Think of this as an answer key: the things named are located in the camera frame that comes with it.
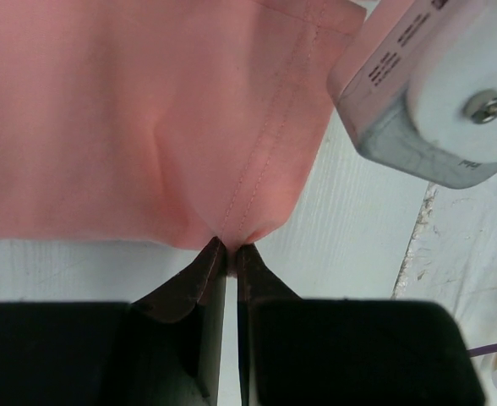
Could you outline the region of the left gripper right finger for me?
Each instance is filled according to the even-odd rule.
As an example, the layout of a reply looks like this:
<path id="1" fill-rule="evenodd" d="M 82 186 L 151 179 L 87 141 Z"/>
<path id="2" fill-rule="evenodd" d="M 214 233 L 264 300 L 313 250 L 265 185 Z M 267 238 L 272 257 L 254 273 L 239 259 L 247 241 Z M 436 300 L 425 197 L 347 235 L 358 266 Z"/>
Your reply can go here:
<path id="1" fill-rule="evenodd" d="M 236 268 L 243 404 L 484 404 L 459 328 L 438 304 L 304 299 L 253 245 Z"/>

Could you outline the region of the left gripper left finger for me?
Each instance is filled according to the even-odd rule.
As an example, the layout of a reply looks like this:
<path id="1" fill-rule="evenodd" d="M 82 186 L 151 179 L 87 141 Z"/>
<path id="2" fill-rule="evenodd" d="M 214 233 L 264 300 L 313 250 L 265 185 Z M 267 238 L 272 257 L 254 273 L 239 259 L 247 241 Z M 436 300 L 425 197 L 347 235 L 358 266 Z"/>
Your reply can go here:
<path id="1" fill-rule="evenodd" d="M 129 302 L 0 302 L 0 405 L 214 405 L 227 251 Z"/>

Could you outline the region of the pink t shirt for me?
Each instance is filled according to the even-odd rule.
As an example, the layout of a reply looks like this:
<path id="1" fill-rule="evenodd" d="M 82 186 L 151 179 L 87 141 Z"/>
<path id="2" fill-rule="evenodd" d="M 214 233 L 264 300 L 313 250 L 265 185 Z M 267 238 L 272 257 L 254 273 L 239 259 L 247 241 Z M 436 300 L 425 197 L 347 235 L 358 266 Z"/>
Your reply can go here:
<path id="1" fill-rule="evenodd" d="M 291 216 L 351 1 L 0 1 L 0 239 L 230 249 Z"/>

